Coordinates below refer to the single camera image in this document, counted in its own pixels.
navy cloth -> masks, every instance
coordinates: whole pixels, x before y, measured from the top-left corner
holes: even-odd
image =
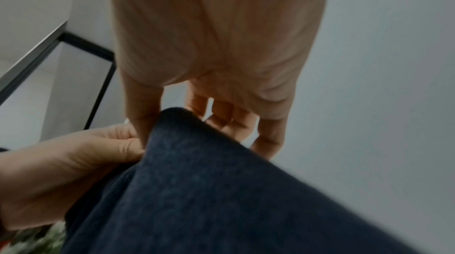
[[[66,225],[63,254],[416,253],[183,109]]]

fabric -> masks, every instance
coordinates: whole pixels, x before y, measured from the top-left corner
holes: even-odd
[[[66,223],[63,254],[415,253],[183,109]]]

skin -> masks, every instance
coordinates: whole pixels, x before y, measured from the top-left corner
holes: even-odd
[[[164,87],[187,82],[185,107],[272,158],[326,0],[111,0],[126,112],[145,145]]]
[[[73,133],[0,154],[0,218],[7,230],[62,221],[69,208],[144,150],[131,125]]]

garment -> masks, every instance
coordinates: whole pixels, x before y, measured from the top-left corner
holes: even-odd
[[[183,109],[66,223],[63,254],[415,253]]]

clothing rack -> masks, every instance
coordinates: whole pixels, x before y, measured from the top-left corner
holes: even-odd
[[[0,106],[62,42],[111,62],[108,74],[104,79],[100,92],[98,93],[87,122],[85,123],[84,130],[86,130],[90,128],[98,107],[100,106],[110,81],[114,76],[116,69],[115,58],[114,53],[111,50],[66,31],[66,22],[57,27],[51,34],[44,38],[21,59],[19,59],[3,76],[0,77]]]

